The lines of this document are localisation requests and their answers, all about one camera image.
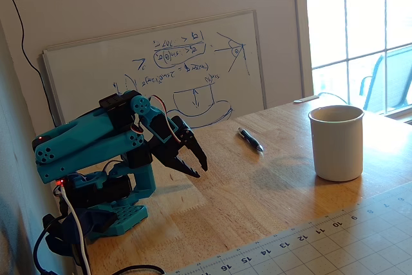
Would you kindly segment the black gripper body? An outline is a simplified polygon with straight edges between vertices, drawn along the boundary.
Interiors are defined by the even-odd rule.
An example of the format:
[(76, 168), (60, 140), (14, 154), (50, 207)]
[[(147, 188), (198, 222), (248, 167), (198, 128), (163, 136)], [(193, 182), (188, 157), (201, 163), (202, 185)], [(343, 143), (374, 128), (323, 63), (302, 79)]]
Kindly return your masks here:
[(178, 158), (179, 150), (183, 146), (171, 136), (165, 117), (163, 115), (155, 116), (150, 125), (151, 129), (154, 129), (154, 132), (160, 136), (158, 138), (153, 134), (148, 141), (151, 154), (164, 166), (185, 166), (186, 163)]

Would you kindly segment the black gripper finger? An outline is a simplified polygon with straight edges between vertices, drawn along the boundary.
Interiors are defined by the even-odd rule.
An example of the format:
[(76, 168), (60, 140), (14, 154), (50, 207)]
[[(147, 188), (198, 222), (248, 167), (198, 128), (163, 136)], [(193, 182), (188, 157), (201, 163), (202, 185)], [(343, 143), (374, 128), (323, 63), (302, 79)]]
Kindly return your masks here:
[(183, 160), (179, 159), (177, 156), (174, 157), (165, 157), (160, 161), (165, 167), (174, 169), (186, 175), (189, 175), (194, 178), (199, 178), (200, 174), (195, 171), (193, 168), (189, 167)]
[(193, 132), (183, 132), (181, 134), (181, 141), (183, 145), (190, 149), (194, 156), (198, 159), (201, 168), (204, 171), (208, 170), (208, 165), (207, 165), (207, 157), (206, 154), (203, 152), (203, 149), (199, 145), (198, 141), (196, 140), (194, 133)]

